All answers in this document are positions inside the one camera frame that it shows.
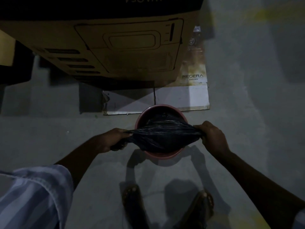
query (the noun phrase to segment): black plastic bag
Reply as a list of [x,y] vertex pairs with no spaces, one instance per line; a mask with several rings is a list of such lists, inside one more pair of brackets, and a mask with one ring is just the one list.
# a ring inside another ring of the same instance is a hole
[[128,142],[152,153],[170,153],[201,138],[204,133],[170,113],[161,113],[147,121],[145,126],[130,130],[132,136],[121,140],[111,150],[118,150]]

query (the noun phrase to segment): regera logo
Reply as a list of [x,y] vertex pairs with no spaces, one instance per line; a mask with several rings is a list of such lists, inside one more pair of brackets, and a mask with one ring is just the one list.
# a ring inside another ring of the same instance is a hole
[[188,78],[201,78],[201,77],[203,77],[203,75],[201,74],[201,75],[183,75],[182,76],[182,79],[188,79]]

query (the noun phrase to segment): foot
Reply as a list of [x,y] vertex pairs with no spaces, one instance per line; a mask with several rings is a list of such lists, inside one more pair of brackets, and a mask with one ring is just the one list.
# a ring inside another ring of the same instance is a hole
[[131,185],[123,191],[122,203],[127,220],[133,229],[149,229],[138,185]]
[[207,221],[214,215],[214,201],[209,192],[200,191],[184,214],[177,228],[205,229]]

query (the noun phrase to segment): pink bowl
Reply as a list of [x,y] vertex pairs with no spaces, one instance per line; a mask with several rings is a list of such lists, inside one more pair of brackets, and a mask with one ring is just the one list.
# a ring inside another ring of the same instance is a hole
[[[164,110],[171,112],[174,115],[177,115],[179,117],[181,117],[186,123],[188,122],[187,119],[185,118],[185,116],[183,115],[183,113],[170,105],[167,104],[157,104],[154,106],[151,106],[149,108],[147,108],[146,110],[144,110],[141,115],[138,117],[136,123],[135,123],[135,129],[138,129],[142,126],[145,125],[145,123],[147,123],[147,121],[150,119],[150,116],[154,115],[156,112],[160,111],[163,112]],[[168,153],[168,154],[163,154],[163,153],[151,153],[148,151],[144,151],[146,153],[146,155],[149,158],[153,158],[153,159],[158,159],[158,160],[166,160],[166,159],[171,159],[175,156],[177,156],[184,148],[181,148],[177,151]]]

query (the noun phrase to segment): gray floor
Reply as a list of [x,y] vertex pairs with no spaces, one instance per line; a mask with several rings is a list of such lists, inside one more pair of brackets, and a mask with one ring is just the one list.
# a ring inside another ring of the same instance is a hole
[[[232,151],[305,200],[304,1],[205,0],[204,5],[211,109],[186,112],[187,119],[214,123]],[[48,70],[39,68],[38,60],[30,82],[5,90],[1,169],[52,164],[93,135],[133,127],[138,115],[80,115],[78,84],[49,86]],[[3,192],[9,182],[0,181]],[[75,191],[66,228],[127,228],[120,188],[134,181],[152,228],[170,228],[203,187],[215,200],[210,228],[268,228],[200,142],[159,164],[143,160],[134,145],[99,155]]]

